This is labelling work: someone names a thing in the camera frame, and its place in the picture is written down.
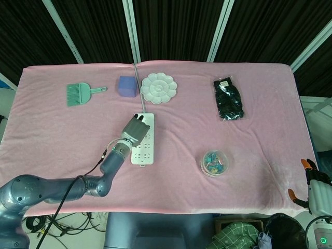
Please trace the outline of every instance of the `blue sponge cube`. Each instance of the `blue sponge cube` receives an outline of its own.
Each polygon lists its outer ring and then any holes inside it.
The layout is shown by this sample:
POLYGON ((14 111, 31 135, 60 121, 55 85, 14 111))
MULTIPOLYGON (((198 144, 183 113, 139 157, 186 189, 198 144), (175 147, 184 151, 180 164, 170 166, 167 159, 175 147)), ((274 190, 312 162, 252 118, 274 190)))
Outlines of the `blue sponge cube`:
POLYGON ((133 76, 120 76, 119 93, 123 97, 136 97, 137 83, 133 76))

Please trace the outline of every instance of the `pink blanket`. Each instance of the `pink blanket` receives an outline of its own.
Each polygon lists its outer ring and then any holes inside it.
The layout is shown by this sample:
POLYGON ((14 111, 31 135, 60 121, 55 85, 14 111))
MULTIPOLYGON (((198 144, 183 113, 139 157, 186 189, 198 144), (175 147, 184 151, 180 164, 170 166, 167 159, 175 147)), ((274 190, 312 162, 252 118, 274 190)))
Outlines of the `pink blanket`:
MULTIPOLYGON (((145 168, 130 158, 105 198, 84 196, 61 212, 127 211, 155 213, 263 213, 296 215, 287 189, 307 197, 301 158, 314 160, 291 69, 282 64, 149 61, 137 66, 140 79, 164 72, 178 84, 168 103, 146 102, 155 114, 155 163, 145 168), (233 76, 245 119, 222 122, 213 79, 233 76), (200 160, 210 149, 225 152, 228 171, 204 175, 200 160)), ((25 68, 0 146, 0 184, 20 174, 75 177, 99 160, 119 137, 140 97, 117 92, 120 75, 134 75, 130 64, 83 64, 25 68), (66 106, 66 85, 107 86, 81 106, 66 106)), ((27 215, 55 212, 41 203, 27 215)))

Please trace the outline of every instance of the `clear round container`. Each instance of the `clear round container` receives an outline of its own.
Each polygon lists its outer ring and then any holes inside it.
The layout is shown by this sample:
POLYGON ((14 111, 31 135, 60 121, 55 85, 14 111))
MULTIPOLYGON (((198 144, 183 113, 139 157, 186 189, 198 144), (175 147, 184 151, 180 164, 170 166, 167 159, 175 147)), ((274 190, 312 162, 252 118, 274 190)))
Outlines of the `clear round container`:
POLYGON ((228 159, 220 150, 210 150, 201 161, 201 169, 210 177, 222 175, 228 169, 228 159))

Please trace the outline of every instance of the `green plaid cloth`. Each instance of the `green plaid cloth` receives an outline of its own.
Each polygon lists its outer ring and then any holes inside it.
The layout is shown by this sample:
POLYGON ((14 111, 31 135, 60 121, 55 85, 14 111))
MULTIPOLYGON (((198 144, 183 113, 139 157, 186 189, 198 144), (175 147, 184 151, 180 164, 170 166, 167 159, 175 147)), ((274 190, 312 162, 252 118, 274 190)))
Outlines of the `green plaid cloth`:
POLYGON ((236 222, 213 236, 206 249, 251 249, 257 244, 258 230, 248 223, 236 222))

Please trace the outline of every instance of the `power strip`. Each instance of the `power strip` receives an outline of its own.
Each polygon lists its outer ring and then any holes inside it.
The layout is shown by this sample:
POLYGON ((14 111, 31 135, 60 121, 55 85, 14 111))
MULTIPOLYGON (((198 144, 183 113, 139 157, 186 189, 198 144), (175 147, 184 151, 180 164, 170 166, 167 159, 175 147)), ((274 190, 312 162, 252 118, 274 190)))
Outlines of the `power strip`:
POLYGON ((155 115, 153 113, 138 113, 138 115, 143 115, 142 122, 150 126, 150 129, 141 143, 137 147, 133 147, 131 151, 131 163, 144 167, 154 162, 155 115))

